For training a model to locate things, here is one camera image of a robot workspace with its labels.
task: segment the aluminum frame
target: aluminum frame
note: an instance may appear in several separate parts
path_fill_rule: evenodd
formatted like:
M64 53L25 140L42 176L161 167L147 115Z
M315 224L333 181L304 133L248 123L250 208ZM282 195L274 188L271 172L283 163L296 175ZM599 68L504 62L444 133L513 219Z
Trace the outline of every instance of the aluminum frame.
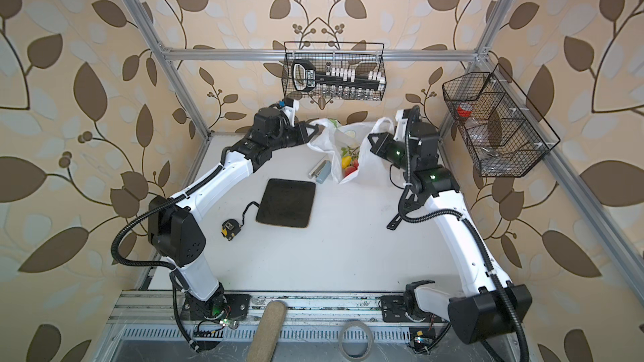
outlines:
M146 11L143 9L143 6L139 0L122 0L125 4L125 8L132 16L134 23L139 28L139 32L143 36L143 39L146 41L146 44L150 48L150 52L154 55L157 60L157 64L161 68L161 71L174 87L174 91L177 94L177 97L181 101L182 105L185 107L186 112L190 116L192 122L195 124L195 130L201 135L204 139L208 138L210 135L210 130L208 125L206 125L203 117L199 113L195 102L188 91L188 88L183 83L179 70L177 70L172 62L165 58L163 53L163 44L161 39L157 35L157 31L154 28L154 25L148 18Z

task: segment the wallpaper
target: wallpaper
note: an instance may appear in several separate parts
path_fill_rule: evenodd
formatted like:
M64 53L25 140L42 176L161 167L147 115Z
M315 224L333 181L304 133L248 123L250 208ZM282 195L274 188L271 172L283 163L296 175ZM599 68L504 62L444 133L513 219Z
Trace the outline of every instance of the wallpaper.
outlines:
M642 4L516 0L490 52L640 253ZM446 147L487 245L533 295L525 326L535 357L641 360L644 310L545 165L521 179L481 179L456 131Z
M517 0L491 55L554 126L561 150L640 254L642 31L644 0Z
M270 49L274 40L473 49L493 0L144 0L168 47Z
M181 188L201 140L120 0L0 0L0 19L0 348L87 360L140 274L112 239ZM144 230L121 254L149 258Z

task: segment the black wire basket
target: black wire basket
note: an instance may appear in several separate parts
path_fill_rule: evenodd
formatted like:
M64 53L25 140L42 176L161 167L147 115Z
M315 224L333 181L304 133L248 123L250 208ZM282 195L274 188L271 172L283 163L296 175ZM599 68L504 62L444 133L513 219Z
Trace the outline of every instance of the black wire basket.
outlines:
M383 51L384 44L372 42L285 42L284 96L382 101Z
M497 65L491 73L471 72L442 85L447 109L481 177L523 177L561 141L518 85L526 103L511 98L504 88L510 83ZM551 136L543 137L530 119Z

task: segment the white plastic bag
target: white plastic bag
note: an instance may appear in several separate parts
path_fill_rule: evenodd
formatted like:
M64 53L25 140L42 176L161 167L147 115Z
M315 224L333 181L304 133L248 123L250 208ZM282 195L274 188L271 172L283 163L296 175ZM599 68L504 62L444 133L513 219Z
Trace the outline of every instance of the white plastic bag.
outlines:
M367 140L370 133L393 133L393 121L382 117L376 122L359 122L343 126L335 119L318 119L311 125L322 125L324 131L308 143L310 149L324 152L331 158L331 175L336 183L347 183L357 179L360 184L380 186L388 179L384 160L373 154L371 143ZM342 147L360 147L358 170L344 177L342 173Z

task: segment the fake fruit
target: fake fruit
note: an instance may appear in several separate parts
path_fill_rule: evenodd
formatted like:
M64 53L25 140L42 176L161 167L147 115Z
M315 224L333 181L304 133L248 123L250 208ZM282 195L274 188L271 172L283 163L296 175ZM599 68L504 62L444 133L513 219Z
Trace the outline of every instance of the fake fruit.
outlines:
M356 168L353 165L347 166L343 171L344 172L344 177L345 178L348 177L349 175L351 175L352 173L354 173L357 170L358 170L358 168Z
M342 157L342 169L345 169L349 165L351 165L351 156Z

